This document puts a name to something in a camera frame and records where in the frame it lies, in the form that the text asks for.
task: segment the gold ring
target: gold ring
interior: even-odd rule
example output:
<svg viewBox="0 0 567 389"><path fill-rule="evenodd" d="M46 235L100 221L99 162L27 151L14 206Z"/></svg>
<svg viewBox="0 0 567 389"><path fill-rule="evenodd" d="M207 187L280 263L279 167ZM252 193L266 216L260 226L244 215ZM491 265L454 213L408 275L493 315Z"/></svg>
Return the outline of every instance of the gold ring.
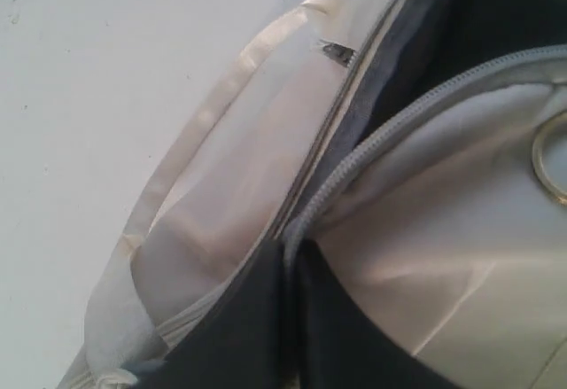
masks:
<svg viewBox="0 0 567 389"><path fill-rule="evenodd" d="M550 135L553 135L553 133L563 125L567 126L567 112L557 115L541 126L533 140L532 165L535 175L540 180L543 188L545 188L551 197L553 197L561 205L567 206L567 191L563 190L551 181L551 178L545 169L545 165L543 164L543 150L545 148L546 141Z"/></svg>

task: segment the open bag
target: open bag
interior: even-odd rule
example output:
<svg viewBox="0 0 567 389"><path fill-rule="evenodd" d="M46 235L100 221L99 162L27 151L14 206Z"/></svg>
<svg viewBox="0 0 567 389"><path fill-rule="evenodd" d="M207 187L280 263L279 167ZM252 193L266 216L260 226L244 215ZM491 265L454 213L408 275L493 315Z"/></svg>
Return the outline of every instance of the open bag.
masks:
<svg viewBox="0 0 567 389"><path fill-rule="evenodd" d="M59 388L567 386L567 0L306 0L161 161Z"/></svg>

